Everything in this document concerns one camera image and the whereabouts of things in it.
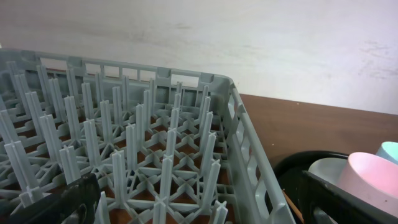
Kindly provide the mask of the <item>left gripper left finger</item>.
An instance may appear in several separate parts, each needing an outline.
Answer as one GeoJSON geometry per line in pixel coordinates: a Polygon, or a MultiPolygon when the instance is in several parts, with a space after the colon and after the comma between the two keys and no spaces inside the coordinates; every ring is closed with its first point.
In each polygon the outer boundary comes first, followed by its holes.
{"type": "Polygon", "coordinates": [[[93,223],[99,200],[100,187],[96,175],[85,174],[11,215],[6,223],[62,223],[73,212],[78,214],[78,223],[93,223]]]}

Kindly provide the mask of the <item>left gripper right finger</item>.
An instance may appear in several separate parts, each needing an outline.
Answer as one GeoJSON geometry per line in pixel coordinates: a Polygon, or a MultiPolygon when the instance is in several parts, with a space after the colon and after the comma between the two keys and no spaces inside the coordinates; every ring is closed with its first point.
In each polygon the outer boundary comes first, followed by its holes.
{"type": "Polygon", "coordinates": [[[397,217],[351,195],[314,174],[300,174],[298,203],[305,223],[320,223],[321,210],[337,223],[397,223],[397,217]]]}

